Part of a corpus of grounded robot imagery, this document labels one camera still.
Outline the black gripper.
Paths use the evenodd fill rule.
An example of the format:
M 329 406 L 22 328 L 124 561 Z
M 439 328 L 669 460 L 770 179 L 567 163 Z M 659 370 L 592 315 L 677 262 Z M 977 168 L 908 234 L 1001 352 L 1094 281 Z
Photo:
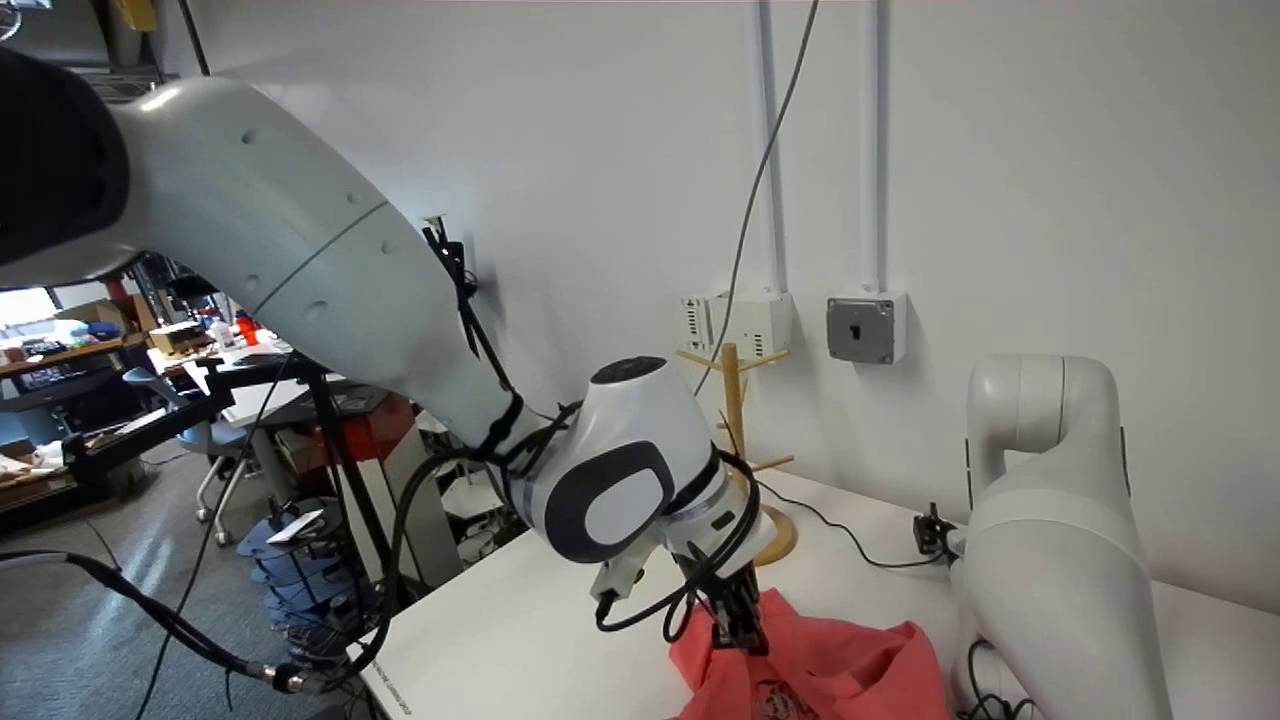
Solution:
M 761 617 L 755 569 L 740 569 L 730 577 L 705 577 L 698 594 L 710 610 L 710 628 L 726 633 L 726 646 L 740 646 L 748 657 L 766 653 L 766 636 L 755 624 Z

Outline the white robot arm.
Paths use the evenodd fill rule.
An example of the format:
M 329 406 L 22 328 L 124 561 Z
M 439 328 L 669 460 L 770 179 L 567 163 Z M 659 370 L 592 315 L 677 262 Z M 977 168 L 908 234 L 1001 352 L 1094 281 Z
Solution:
M 189 74 L 112 103 L 85 74 L 2 47 L 2 281 L 73 285 L 143 252 L 197 270 L 308 358 L 443 420 L 494 470 L 499 498 L 595 572 L 601 602 L 669 553 L 714 644 L 766 646 L 751 556 L 770 519 L 669 358 L 610 358 L 574 405 L 536 413 L 427 227 L 271 94 Z

